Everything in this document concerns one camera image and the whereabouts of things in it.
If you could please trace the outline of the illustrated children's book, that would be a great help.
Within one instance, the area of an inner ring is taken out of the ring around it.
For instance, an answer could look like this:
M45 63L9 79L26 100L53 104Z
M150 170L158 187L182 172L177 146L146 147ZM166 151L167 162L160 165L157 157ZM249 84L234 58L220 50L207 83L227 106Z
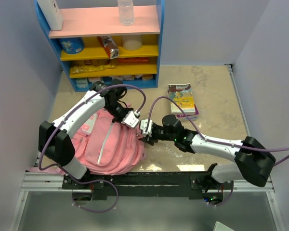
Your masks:
M192 94L191 84L169 84L167 90L168 97L188 115L196 113L195 102Z

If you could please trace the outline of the pink student backpack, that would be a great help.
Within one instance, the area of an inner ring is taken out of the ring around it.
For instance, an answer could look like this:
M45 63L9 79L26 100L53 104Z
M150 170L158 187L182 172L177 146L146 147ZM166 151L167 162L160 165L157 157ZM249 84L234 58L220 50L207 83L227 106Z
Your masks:
M127 173L145 158L142 135L139 129L112 120L107 110L100 109L82 122L74 135L58 130L48 145L47 136L55 127L43 122L39 128L39 145L46 148L45 157L55 165L32 167L30 172L69 173L78 180L84 180L89 174Z

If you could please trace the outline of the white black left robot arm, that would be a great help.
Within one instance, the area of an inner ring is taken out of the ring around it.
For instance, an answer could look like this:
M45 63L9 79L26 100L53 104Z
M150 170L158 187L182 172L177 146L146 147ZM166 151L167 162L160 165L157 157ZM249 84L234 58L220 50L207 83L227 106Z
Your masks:
M80 189L90 184L90 171L76 158L71 139L80 127L96 112L107 110L115 122L135 128L139 123L139 110L123 107L119 100L123 98L130 86L119 81L112 81L111 85L101 82L94 83L85 96L67 113L53 122L44 121L39 127L40 152L39 170L46 156L54 165L73 177L73 183Z

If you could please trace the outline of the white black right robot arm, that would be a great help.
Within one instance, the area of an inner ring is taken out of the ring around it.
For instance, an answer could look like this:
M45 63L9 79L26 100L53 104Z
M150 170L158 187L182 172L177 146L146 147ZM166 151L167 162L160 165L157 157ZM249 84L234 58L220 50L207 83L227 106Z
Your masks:
M276 159L255 138L227 141L200 135L183 127L174 115L166 115L162 125L146 119L139 129L142 142L154 145L158 141L172 141L182 152L209 154L227 159L230 164L212 164L207 172L197 179L206 189L216 189L222 183L233 180L246 180L254 186L264 187L271 174Z

